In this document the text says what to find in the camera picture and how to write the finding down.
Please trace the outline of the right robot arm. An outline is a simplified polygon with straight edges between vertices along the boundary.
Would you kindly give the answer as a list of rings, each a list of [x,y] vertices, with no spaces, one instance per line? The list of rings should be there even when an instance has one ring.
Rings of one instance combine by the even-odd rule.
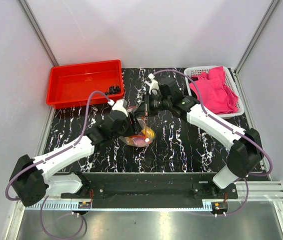
[[[160,111],[169,111],[173,116],[210,134],[228,150],[226,165],[208,186],[213,198],[222,197],[230,184],[246,177],[264,158],[257,130],[237,127],[212,113],[197,98],[185,95],[173,78],[155,80],[152,74],[148,77],[149,91],[143,94],[135,116],[153,117]]]

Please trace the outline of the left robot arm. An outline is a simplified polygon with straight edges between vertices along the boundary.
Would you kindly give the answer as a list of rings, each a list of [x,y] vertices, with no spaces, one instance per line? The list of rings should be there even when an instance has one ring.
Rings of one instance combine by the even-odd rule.
[[[75,194],[84,198],[89,194],[86,179],[78,173],[71,173],[62,177],[56,173],[85,157],[94,154],[100,146],[110,140],[120,137],[134,137],[143,131],[143,125],[132,112],[124,113],[112,111],[98,124],[84,130],[75,140],[49,153],[29,157],[21,156],[12,171],[5,196],[9,196],[9,189],[13,188],[17,197],[25,207],[30,207],[44,197],[61,194]]]

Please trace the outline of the clear zip top bag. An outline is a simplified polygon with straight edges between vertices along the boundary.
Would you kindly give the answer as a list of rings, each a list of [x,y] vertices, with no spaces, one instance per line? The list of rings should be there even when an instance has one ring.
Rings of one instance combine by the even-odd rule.
[[[129,112],[135,112],[135,110],[137,109],[136,106],[129,106],[129,107],[126,107],[126,110],[127,110],[127,113]],[[138,119],[138,122],[140,123],[140,125],[142,126],[142,130],[147,126],[147,123],[146,123],[146,118],[145,117],[136,117]],[[142,136],[142,137],[145,137],[145,135],[142,133],[142,131],[140,132],[140,134],[138,135],[134,135],[134,136],[121,136],[120,139],[122,142],[124,142],[126,145],[128,146],[132,146],[132,147],[136,147],[133,145],[133,141],[132,141],[132,138],[134,137],[138,137],[138,136]],[[149,139],[149,144],[150,145],[153,140],[155,139],[155,137],[153,139]]]

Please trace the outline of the pink fake fruit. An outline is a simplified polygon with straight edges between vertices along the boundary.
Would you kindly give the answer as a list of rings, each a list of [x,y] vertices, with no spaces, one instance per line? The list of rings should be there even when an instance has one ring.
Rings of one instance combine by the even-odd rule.
[[[131,140],[133,145],[138,148],[146,147],[149,144],[149,139],[144,136],[135,136]]]

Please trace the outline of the black fake grapes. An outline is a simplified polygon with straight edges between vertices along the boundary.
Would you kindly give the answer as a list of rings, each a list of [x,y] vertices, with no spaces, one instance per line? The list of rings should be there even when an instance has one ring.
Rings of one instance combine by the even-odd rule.
[[[105,95],[116,95],[116,94],[119,94],[120,92],[121,92],[121,88],[119,85],[111,85],[108,91],[106,91],[104,94]]]

